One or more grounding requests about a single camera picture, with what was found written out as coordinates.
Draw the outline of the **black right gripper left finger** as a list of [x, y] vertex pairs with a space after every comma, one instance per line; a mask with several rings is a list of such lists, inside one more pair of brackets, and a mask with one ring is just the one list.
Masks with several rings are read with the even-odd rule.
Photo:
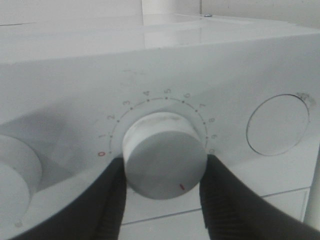
[[124, 160], [114, 158], [72, 203], [17, 240], [116, 240], [127, 198]]

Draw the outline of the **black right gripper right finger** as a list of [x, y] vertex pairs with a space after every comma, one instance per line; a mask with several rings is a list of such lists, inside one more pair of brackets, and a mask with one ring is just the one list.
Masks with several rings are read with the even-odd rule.
[[219, 198], [233, 210], [240, 220], [240, 229], [218, 232], [219, 226], [211, 225], [211, 240], [318, 240], [319, 230], [310, 227], [258, 196], [238, 179], [215, 155], [207, 156], [206, 170], [199, 183], [199, 197], [203, 213]]

